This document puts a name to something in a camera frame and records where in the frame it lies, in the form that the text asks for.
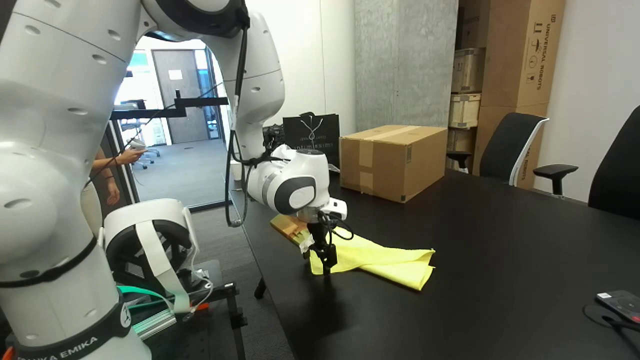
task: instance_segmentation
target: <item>chair backrest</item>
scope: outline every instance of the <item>chair backrest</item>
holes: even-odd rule
[[[480,159],[480,176],[516,185],[520,166],[542,123],[548,118],[508,113],[500,121]]]
[[[629,116],[600,163],[589,206],[640,220],[640,106]]]

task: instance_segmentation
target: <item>phone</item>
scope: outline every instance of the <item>phone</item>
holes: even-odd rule
[[[625,290],[596,295],[596,301],[627,320],[640,323],[640,298]]]

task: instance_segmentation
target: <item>white wall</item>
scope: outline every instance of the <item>white wall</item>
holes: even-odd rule
[[[355,132],[353,0],[247,0],[262,12],[285,81],[282,109],[266,125],[306,111],[337,113],[340,132]]]
[[[587,201],[593,176],[618,131],[640,104],[640,1],[566,0],[539,165],[580,167],[564,194]],[[537,178],[535,187],[551,191]]]

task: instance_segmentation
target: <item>person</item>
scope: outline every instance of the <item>person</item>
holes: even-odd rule
[[[109,192],[107,205],[113,206],[120,201],[120,190],[118,189],[116,179],[110,168],[135,163],[145,152],[146,150],[127,149],[114,158],[107,158],[102,148],[98,150],[93,165],[91,166],[91,171],[100,171],[100,174],[106,181],[107,191]],[[82,207],[84,218],[87,224],[89,224],[93,235],[98,237],[98,232],[102,227],[102,208],[93,182],[89,182],[82,190],[80,194],[80,206]]]

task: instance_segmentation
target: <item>table leg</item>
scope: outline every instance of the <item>table leg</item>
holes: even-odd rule
[[[264,284],[264,279],[260,278],[260,282],[258,282],[258,286],[256,286],[255,291],[253,292],[253,296],[256,299],[262,299],[265,290],[267,290],[267,286]]]

